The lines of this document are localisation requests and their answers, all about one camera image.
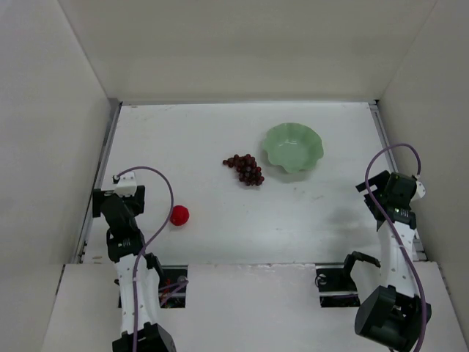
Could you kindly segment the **dark red fake grapes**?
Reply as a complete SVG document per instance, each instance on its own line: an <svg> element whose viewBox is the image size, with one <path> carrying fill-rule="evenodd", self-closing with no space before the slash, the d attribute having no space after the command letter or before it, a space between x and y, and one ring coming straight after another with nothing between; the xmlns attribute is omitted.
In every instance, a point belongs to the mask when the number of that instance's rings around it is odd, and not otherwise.
<svg viewBox="0 0 469 352"><path fill-rule="evenodd" d="M222 164L233 169L237 173L238 180L245 186L261 186L265 181L261 166L251 154L235 154L231 158L224 159Z"/></svg>

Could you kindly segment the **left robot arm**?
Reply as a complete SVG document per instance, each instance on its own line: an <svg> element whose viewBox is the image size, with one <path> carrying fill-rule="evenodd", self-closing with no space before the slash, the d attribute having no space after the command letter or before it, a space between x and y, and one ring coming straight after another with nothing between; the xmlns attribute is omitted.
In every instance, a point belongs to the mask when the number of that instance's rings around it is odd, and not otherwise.
<svg viewBox="0 0 469 352"><path fill-rule="evenodd" d="M144 250L144 235L136 217L144 212L145 187L134 195L96 188L92 192L92 216L103 216L108 225L106 245L117 272L122 310L120 337L112 351L175 351L173 337L160 324L158 288L163 269L158 258Z"/></svg>

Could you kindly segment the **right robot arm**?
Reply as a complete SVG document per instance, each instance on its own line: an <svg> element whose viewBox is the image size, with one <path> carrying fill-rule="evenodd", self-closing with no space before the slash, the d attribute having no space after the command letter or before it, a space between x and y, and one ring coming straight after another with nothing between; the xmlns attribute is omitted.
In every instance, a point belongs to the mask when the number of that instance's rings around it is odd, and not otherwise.
<svg viewBox="0 0 469 352"><path fill-rule="evenodd" d="M371 263L380 269L370 295L362 300L355 316L355 333L391 351L411 351L421 339L432 308L421 293L412 263L416 215L410 203L425 189L413 176L383 171L357 185L377 222L381 258L353 252L346 258Z"/></svg>

